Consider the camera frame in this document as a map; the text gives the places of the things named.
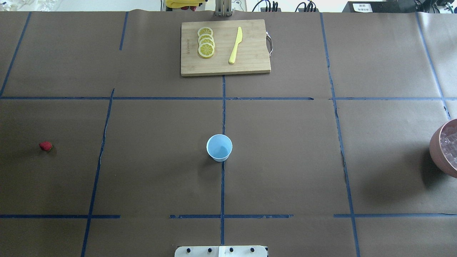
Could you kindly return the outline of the light blue cup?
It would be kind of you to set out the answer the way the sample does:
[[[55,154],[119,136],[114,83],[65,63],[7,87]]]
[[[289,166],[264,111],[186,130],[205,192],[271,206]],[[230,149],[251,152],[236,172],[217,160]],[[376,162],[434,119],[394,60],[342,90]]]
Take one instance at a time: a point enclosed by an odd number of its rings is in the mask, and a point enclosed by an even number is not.
[[[216,134],[210,137],[206,145],[208,155],[216,162],[224,162],[230,156],[233,143],[229,137]]]

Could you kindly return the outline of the pink bowl of ice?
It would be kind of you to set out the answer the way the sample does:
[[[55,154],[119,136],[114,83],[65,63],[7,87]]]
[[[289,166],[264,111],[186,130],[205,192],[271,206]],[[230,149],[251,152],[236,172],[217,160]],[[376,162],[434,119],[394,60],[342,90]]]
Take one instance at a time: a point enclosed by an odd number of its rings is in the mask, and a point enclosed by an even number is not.
[[[429,152],[436,166],[451,177],[457,177],[456,155],[457,155],[457,119],[452,119],[439,127],[434,132]]]

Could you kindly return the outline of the yellow plastic knife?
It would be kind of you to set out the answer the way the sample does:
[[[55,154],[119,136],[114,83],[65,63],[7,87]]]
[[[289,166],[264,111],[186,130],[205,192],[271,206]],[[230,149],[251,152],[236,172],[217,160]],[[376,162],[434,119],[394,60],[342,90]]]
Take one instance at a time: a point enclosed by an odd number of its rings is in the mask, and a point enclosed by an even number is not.
[[[230,54],[230,57],[228,59],[228,63],[231,64],[231,65],[233,65],[236,62],[236,56],[237,56],[237,53],[238,53],[238,46],[242,42],[242,39],[243,39],[243,31],[242,31],[241,26],[239,26],[238,29],[237,29],[235,43],[234,43],[232,52]]]

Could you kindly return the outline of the bamboo cutting board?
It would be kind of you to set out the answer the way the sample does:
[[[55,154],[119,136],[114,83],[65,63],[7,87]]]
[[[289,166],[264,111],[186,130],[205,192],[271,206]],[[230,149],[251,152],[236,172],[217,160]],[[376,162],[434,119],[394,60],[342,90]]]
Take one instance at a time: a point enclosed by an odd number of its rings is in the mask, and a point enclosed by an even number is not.
[[[229,64],[238,27],[243,31],[236,62]],[[198,54],[201,27],[212,28],[215,53],[210,58]],[[181,24],[181,76],[262,74],[271,72],[264,19],[183,22]]]

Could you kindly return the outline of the yellow bag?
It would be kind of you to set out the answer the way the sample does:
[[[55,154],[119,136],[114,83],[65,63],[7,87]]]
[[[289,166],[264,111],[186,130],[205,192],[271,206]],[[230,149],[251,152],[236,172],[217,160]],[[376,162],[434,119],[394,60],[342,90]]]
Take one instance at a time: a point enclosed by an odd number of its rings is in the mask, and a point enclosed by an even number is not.
[[[199,7],[207,0],[165,0],[165,5],[172,9],[179,9],[182,7]]]

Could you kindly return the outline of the red strawberry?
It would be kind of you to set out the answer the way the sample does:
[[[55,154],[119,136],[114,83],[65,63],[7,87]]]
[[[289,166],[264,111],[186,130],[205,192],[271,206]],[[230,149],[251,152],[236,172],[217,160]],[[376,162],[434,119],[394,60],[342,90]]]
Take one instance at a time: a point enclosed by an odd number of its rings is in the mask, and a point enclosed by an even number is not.
[[[49,141],[44,141],[44,142],[39,143],[39,147],[43,151],[50,151],[53,148],[53,145]]]

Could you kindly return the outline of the aluminium frame post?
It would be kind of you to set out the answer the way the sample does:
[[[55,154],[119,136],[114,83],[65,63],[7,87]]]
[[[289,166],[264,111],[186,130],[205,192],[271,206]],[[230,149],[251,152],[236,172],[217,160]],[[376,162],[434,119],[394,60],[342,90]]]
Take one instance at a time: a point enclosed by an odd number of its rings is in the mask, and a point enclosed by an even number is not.
[[[231,0],[215,0],[215,16],[230,17],[232,16],[233,8]]]

